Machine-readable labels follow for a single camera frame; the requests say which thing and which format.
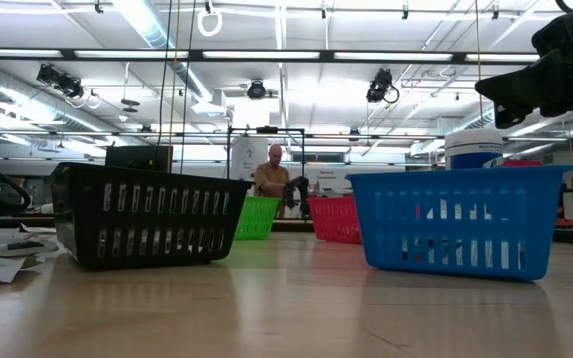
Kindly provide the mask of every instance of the man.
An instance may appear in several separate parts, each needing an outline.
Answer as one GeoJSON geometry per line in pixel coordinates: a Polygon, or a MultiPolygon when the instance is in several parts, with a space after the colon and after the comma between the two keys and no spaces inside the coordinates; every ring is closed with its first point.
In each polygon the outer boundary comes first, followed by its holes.
{"type": "MultiPolygon", "coordinates": [[[[269,147],[269,162],[261,164],[256,168],[254,173],[254,182],[256,196],[270,198],[281,198],[285,184],[290,180],[288,170],[280,166],[280,160],[283,157],[283,150],[279,145],[274,144],[269,147]]],[[[278,217],[281,218],[285,212],[282,203],[278,204],[278,217]]]]}

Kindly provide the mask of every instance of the blue basket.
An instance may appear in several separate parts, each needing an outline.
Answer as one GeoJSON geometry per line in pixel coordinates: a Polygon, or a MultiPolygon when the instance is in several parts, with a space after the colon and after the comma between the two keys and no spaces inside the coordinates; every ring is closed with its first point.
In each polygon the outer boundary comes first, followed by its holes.
{"type": "Polygon", "coordinates": [[[354,174],[366,260],[412,272],[545,277],[571,166],[354,174]]]}

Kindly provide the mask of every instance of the red basket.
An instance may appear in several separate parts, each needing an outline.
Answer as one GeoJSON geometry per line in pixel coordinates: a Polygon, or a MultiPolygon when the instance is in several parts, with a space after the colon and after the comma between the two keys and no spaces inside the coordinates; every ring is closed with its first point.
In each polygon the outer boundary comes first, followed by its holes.
{"type": "Polygon", "coordinates": [[[310,213],[318,239],[361,244],[355,198],[310,198],[310,213]]]}

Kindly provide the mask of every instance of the desk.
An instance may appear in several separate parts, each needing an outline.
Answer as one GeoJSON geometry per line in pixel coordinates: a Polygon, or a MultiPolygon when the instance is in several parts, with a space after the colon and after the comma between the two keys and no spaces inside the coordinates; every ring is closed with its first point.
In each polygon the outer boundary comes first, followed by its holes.
{"type": "Polygon", "coordinates": [[[0,357],[573,357],[573,245],[538,284],[386,272],[313,234],[235,242],[201,267],[0,284],[0,357]]]}

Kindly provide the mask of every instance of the green basket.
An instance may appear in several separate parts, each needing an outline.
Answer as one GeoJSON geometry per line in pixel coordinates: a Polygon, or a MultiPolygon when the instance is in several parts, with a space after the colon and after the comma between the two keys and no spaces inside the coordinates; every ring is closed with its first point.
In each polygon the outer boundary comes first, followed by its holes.
{"type": "Polygon", "coordinates": [[[276,215],[277,198],[245,198],[234,239],[266,239],[276,215]]]}

